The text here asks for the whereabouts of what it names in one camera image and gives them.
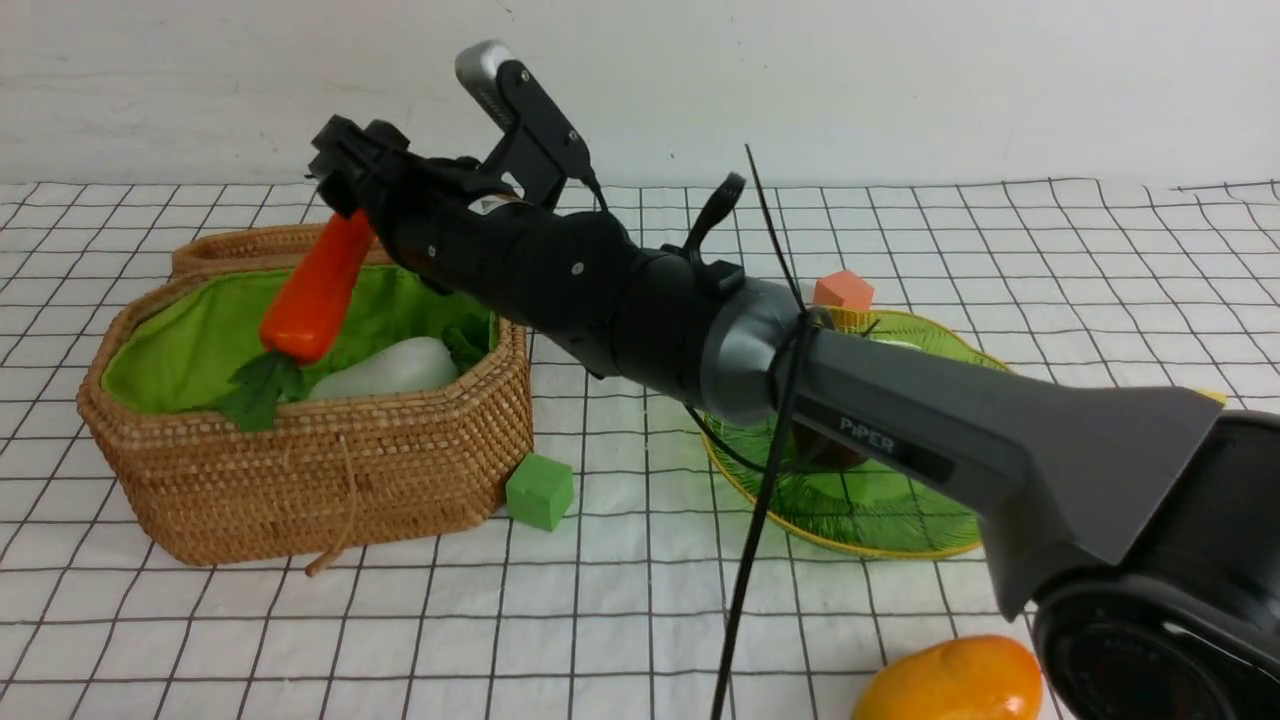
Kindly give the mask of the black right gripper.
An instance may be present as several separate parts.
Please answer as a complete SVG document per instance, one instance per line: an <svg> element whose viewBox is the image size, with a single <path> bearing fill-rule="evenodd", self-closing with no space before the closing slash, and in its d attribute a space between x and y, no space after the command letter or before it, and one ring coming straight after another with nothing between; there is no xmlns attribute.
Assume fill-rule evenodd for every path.
<svg viewBox="0 0 1280 720"><path fill-rule="evenodd" d="M438 292L495 300L524 228L558 197L527 199L474 158L425 158L385 120L361 127L334 115L311 141L320 199L362 219L387 255Z"/></svg>

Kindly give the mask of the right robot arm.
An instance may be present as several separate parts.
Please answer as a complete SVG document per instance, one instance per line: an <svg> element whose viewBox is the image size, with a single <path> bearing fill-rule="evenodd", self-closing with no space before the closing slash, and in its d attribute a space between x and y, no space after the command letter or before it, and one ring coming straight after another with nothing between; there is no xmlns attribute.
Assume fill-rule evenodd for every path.
<svg viewBox="0 0 1280 720"><path fill-rule="evenodd" d="M749 578L792 421L970 509L1006 619L1079 719L1277 716L1277 416L1181 387L1076 388L831 329L782 284L707 264L728 176L684 246L643 249L605 210L508 201L500 170L412 154L333 117L312 141L324 202L390 259L623 377L774 438L739 564L710 715L730 687Z"/></svg>

